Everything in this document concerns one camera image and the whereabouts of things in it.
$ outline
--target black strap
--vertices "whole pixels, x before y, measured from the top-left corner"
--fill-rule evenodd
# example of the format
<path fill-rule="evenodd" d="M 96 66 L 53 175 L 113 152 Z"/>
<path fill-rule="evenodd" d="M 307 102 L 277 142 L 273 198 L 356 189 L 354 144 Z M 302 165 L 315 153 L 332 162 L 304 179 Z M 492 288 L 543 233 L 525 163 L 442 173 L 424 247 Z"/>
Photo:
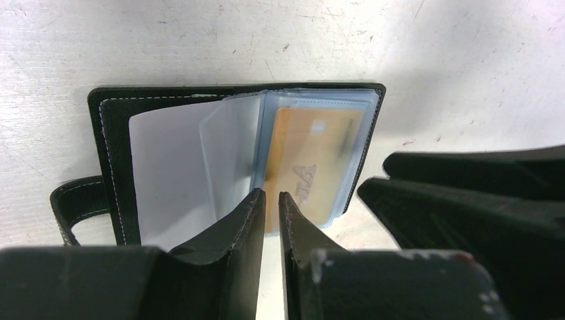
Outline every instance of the black strap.
<path fill-rule="evenodd" d="M 81 245 L 71 228 L 82 220 L 109 212 L 102 176 L 60 186 L 51 194 L 51 207 L 65 245 Z"/>

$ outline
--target wallet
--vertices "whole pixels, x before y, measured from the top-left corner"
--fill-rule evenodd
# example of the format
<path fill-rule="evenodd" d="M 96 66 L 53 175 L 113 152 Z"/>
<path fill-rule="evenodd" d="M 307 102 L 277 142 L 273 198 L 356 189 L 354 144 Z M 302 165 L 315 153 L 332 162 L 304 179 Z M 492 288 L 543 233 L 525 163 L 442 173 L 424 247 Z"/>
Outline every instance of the wallet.
<path fill-rule="evenodd" d="M 118 245 L 169 250 L 257 187 L 267 196 L 267 235 L 279 232 L 281 191 L 327 227 L 347 210 L 385 91 L 378 83 L 95 89 L 88 104 L 102 175 L 52 193 L 63 240 L 78 245 L 71 228 L 109 213 Z"/>

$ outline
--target scratched white surface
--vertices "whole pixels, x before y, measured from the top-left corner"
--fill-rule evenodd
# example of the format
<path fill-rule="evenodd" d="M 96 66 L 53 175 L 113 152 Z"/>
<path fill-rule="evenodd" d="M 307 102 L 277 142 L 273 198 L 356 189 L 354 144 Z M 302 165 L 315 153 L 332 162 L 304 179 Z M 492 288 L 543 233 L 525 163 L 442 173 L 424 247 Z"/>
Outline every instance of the scratched white surface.
<path fill-rule="evenodd" d="M 361 181 L 395 150 L 565 142 L 560 0 L 6 0 L 0 48 L 2 247 L 61 244 L 48 196 L 100 172 L 86 104 L 100 85 L 379 81 Z M 357 199 L 349 211 L 333 239 L 394 247 Z M 76 229 L 111 243 L 108 225 Z M 258 319 L 283 316 L 277 259 L 267 239 Z"/>

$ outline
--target transparent plastic pocket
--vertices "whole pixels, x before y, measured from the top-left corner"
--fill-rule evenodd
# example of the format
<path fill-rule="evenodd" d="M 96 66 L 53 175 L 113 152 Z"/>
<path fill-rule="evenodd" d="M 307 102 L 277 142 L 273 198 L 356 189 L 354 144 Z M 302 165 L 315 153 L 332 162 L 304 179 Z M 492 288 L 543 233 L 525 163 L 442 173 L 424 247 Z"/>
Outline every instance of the transparent plastic pocket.
<path fill-rule="evenodd" d="M 251 190 L 262 95 L 233 97 L 200 124 L 210 201 L 217 219 Z"/>

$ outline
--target gold credit card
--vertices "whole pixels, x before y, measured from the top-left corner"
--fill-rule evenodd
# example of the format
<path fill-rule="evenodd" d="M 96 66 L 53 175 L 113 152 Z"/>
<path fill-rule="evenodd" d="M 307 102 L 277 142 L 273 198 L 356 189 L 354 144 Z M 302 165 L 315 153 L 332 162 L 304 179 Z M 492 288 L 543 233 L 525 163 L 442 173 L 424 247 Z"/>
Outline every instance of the gold credit card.
<path fill-rule="evenodd" d="M 263 184 L 265 233 L 279 230 L 279 193 L 283 191 L 292 195 L 302 214 L 315 225 L 329 220 L 362 115 L 359 110 L 277 111 Z M 347 197 L 349 189 L 344 192 Z"/>

